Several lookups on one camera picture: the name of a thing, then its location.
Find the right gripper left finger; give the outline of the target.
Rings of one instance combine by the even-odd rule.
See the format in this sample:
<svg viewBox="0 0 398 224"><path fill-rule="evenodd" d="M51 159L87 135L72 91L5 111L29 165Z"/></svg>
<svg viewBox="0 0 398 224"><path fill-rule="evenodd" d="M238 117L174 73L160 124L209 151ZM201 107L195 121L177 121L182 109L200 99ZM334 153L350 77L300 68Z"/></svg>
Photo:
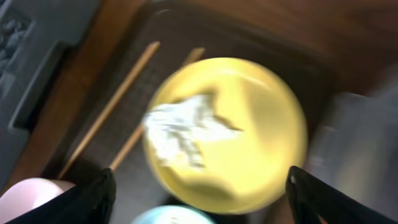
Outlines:
<svg viewBox="0 0 398 224"><path fill-rule="evenodd" d="M103 169L89 182L75 185L51 201L11 220L8 224L109 223L116 199L111 169Z"/></svg>

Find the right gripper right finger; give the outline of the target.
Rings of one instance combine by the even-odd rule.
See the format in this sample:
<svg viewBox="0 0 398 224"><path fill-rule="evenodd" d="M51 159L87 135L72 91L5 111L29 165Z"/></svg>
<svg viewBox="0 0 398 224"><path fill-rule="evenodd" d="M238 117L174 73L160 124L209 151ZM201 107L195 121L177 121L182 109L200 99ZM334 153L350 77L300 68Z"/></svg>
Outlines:
<svg viewBox="0 0 398 224"><path fill-rule="evenodd" d="M297 166L289 169L285 191L298 224L397 224Z"/></svg>

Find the light blue bowl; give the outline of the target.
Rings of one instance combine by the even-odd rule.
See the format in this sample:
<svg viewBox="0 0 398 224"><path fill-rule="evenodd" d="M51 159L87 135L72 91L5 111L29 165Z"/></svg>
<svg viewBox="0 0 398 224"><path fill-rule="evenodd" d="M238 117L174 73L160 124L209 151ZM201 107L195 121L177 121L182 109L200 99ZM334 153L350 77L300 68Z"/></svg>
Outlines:
<svg viewBox="0 0 398 224"><path fill-rule="evenodd" d="M163 205L139 215L131 224L215 224L208 215L192 207Z"/></svg>

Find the white napkin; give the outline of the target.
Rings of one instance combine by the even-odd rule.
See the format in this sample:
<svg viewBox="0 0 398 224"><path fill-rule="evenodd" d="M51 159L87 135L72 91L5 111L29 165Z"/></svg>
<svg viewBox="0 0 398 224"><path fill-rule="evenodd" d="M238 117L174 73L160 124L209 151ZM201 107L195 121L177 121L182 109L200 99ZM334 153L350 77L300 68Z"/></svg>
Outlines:
<svg viewBox="0 0 398 224"><path fill-rule="evenodd" d="M216 115L212 95L158 105L144 115L143 125L163 166L186 163L194 169L205 167L200 141L230 140L242 133Z"/></svg>

